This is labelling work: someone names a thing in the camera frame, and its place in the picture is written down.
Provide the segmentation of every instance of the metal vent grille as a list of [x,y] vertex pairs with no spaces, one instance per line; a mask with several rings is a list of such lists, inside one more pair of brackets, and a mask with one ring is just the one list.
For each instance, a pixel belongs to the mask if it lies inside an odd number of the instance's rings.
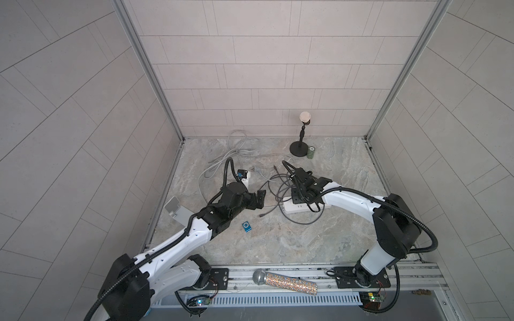
[[332,292],[308,295],[303,293],[220,293],[210,307],[276,307],[276,306],[359,306],[358,293]]

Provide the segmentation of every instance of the power strip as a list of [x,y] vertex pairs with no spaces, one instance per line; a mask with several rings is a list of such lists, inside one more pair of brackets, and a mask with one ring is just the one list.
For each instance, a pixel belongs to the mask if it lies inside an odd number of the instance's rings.
[[[294,204],[292,202],[292,199],[290,199],[288,201],[284,201],[280,206],[282,207],[282,210],[284,211],[285,214],[293,214],[293,213],[310,211],[309,207],[307,206],[307,203]],[[331,206],[332,205],[325,204],[326,209],[329,209]],[[316,205],[314,205],[314,204],[311,205],[310,207],[312,209],[317,209]]]

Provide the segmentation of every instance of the gray marble surface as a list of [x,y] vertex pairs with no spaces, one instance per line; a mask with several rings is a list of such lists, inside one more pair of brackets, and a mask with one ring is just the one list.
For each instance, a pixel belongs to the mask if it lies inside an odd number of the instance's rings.
[[[257,149],[258,154],[289,154],[292,138],[259,138],[249,140],[244,148]],[[385,191],[361,138],[306,138],[309,146],[316,147],[313,159],[293,157],[291,163],[313,171],[316,177],[333,179],[343,186],[355,188],[371,195],[384,195]],[[206,205],[197,189],[198,175],[209,160],[227,151],[226,139],[188,139],[180,157],[168,199],[177,196],[180,203],[193,212]],[[277,166],[280,173],[286,170],[283,156],[241,158],[242,167],[258,166],[270,177]],[[235,169],[240,160],[234,157]],[[223,180],[223,167],[209,180],[202,179],[200,187],[207,199],[219,191]],[[255,192],[265,182],[252,173],[249,190]],[[276,191],[280,184],[272,183]],[[268,191],[262,210],[244,210],[232,220],[230,227],[209,243],[196,249],[210,264],[243,263],[307,263],[356,261],[376,239],[372,224],[362,217],[339,207],[326,209],[321,218],[311,225],[298,225],[286,220],[279,209],[259,218],[276,204]],[[318,214],[311,212],[291,214],[300,222],[309,222]],[[246,233],[242,223],[248,221],[252,230]],[[183,228],[166,212],[161,213],[152,245],[157,245]]]

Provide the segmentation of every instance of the tiled wall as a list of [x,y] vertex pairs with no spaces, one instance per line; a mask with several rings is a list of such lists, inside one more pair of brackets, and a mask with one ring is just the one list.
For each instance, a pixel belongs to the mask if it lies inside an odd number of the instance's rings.
[[0,2],[0,319],[82,320],[178,138],[108,0]]
[[468,320],[514,320],[513,16],[511,0],[454,0],[371,138]]
[[434,1],[125,0],[185,136],[362,136]]

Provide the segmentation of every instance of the microphone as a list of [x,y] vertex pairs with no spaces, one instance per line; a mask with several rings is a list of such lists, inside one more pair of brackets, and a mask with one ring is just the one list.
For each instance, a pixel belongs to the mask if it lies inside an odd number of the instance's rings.
[[266,284],[272,287],[302,292],[310,295],[318,294],[318,285],[314,282],[266,272],[264,269],[255,270],[253,273],[253,282],[258,286]]

